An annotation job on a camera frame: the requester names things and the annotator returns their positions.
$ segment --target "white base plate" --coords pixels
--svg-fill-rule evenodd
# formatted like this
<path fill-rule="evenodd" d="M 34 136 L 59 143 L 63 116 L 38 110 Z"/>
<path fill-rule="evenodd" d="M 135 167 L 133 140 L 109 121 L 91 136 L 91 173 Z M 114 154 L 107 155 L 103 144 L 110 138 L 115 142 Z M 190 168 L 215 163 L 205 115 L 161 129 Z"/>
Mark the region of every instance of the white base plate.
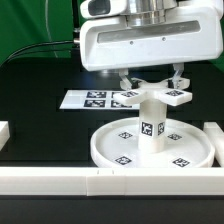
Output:
<path fill-rule="evenodd" d="M 192 125 L 166 120 L 165 147 L 160 153 L 138 149 L 138 118 L 118 120 L 98 129 L 91 139 L 91 156 L 99 167 L 210 167 L 215 149 L 206 134 Z"/>

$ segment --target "white block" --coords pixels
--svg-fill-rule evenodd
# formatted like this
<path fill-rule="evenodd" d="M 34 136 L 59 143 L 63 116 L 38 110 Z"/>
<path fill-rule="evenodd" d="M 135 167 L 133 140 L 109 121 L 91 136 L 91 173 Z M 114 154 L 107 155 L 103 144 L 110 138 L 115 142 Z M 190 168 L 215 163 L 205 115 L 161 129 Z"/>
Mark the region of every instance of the white block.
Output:
<path fill-rule="evenodd" d="M 125 175 L 123 169 L 97 169 L 87 176 L 87 195 L 124 195 Z"/>
<path fill-rule="evenodd" d="M 158 99 L 168 105 L 178 106 L 191 101 L 192 93 L 179 89 L 166 89 L 158 93 Z"/>
<path fill-rule="evenodd" d="M 204 132 L 215 147 L 215 158 L 219 165 L 224 167 L 224 133 L 222 129 L 215 122 L 206 122 Z"/>
<path fill-rule="evenodd" d="M 128 169 L 126 195 L 223 195 L 220 168 Z"/>
<path fill-rule="evenodd" d="M 2 150 L 5 143 L 8 141 L 10 137 L 9 134 L 9 125 L 7 121 L 0 122 L 0 151 Z"/>
<path fill-rule="evenodd" d="M 0 168 L 0 195 L 86 195 L 86 175 L 80 168 Z"/>

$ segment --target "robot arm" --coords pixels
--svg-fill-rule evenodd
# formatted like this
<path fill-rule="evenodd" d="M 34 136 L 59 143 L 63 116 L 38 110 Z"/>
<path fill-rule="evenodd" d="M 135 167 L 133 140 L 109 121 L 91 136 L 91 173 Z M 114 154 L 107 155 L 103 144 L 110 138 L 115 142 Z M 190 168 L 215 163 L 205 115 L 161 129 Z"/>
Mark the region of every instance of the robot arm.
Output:
<path fill-rule="evenodd" d="M 155 11 L 146 2 L 158 3 Z M 172 8 L 162 10 L 160 2 Z M 173 7 L 175 2 L 128 0 L 123 14 L 87 21 L 80 33 L 83 66 L 96 71 L 219 57 L 223 1 L 192 0 Z"/>

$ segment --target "black cable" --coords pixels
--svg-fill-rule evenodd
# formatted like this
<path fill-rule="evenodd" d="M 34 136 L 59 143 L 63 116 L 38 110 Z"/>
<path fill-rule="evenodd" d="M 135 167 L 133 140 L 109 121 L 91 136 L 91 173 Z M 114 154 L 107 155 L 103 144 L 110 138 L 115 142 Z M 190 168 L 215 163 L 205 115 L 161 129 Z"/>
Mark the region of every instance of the black cable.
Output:
<path fill-rule="evenodd" d="M 2 66 L 4 66 L 6 63 L 8 63 L 9 61 L 11 61 L 13 58 L 17 57 L 17 56 L 22 56 L 23 54 L 21 54 L 24 51 L 30 50 L 32 48 L 36 48 L 36 47 L 46 47 L 46 46 L 52 46 L 52 45 L 66 45 L 66 44 L 74 44 L 73 41 L 55 41 L 55 42 L 44 42 L 44 43 L 39 43 L 39 44 L 32 44 L 26 47 L 23 47 L 17 51 L 15 51 L 14 53 L 12 53 L 11 55 L 9 55 L 4 61 L 3 63 L 0 65 L 0 68 Z"/>
<path fill-rule="evenodd" d="M 14 55 L 10 59 L 7 59 L 7 61 L 5 61 L 5 63 L 8 63 L 9 61 L 13 60 L 14 58 L 22 57 L 22 56 L 27 55 L 27 54 L 36 54 L 36 53 L 53 52 L 53 51 L 57 51 L 57 52 L 60 52 L 60 51 L 71 51 L 71 48 L 66 48 L 66 49 L 50 49 L 50 50 L 40 50 L 40 51 L 29 51 L 29 52 L 25 52 L 25 53 L 20 53 L 20 54 Z"/>

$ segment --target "black table surface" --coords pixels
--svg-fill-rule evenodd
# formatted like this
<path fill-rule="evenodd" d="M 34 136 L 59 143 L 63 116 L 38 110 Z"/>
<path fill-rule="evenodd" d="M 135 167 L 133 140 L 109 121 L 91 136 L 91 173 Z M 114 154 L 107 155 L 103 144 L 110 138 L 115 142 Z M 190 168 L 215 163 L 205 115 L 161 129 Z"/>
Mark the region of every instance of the black table surface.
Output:
<path fill-rule="evenodd" d="M 132 69 L 149 82 L 171 77 L 171 65 Z M 192 102 L 168 107 L 168 118 L 203 128 L 223 128 L 224 74 L 210 62 L 185 64 Z M 0 70 L 0 120 L 10 140 L 0 166 L 95 166 L 89 155 L 93 132 L 136 111 L 60 110 L 68 89 L 119 90 L 115 73 L 87 72 L 72 59 L 19 59 Z M 0 223 L 212 223 L 223 222 L 223 197 L 0 196 Z"/>

